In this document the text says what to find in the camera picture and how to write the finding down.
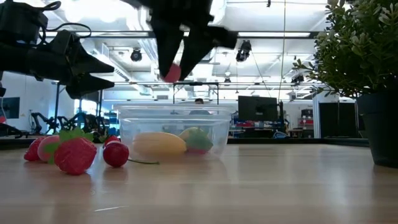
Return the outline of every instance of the black pot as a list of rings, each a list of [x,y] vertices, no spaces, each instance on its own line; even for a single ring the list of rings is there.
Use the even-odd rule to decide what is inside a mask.
[[[398,168],[397,97],[397,92],[375,93],[356,101],[376,165]]]

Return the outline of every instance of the plastic container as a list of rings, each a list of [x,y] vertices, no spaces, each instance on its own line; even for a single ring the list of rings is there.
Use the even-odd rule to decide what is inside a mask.
[[[156,159],[219,156],[234,110],[205,105],[116,105],[122,142],[131,157]]]

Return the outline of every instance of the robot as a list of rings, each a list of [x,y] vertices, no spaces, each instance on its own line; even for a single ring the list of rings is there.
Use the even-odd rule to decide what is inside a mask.
[[[208,25],[214,19],[210,15],[213,0],[122,1],[133,7],[149,8],[162,77],[168,74],[182,40],[184,50],[180,61],[180,81],[184,81],[212,48],[235,48],[237,32]],[[32,7],[13,0],[0,4],[0,81],[2,71],[33,76],[38,81],[56,80],[66,86],[67,93],[73,99],[113,87],[113,82],[91,75],[113,72],[114,68],[84,50],[80,44],[80,39],[84,37],[62,30],[51,42],[45,41],[45,31],[58,31],[62,26],[81,25],[90,29],[83,24],[66,23],[48,30],[48,18],[44,11],[57,10],[60,6],[60,1],[45,7]],[[181,26],[190,29],[187,38],[184,38]],[[4,96],[5,91],[4,87],[0,87],[0,97]]]

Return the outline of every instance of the table surface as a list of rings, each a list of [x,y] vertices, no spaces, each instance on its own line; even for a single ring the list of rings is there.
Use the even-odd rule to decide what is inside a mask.
[[[1,223],[398,223],[398,170],[369,149],[228,146],[220,160],[108,167],[78,177],[0,151]]]

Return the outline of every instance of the person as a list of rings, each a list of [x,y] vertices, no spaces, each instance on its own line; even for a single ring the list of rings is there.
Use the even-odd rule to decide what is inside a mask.
[[[196,105],[204,105],[205,102],[203,101],[202,98],[197,98],[195,99],[195,104]],[[193,110],[189,113],[190,115],[209,115],[209,111],[207,110]]]

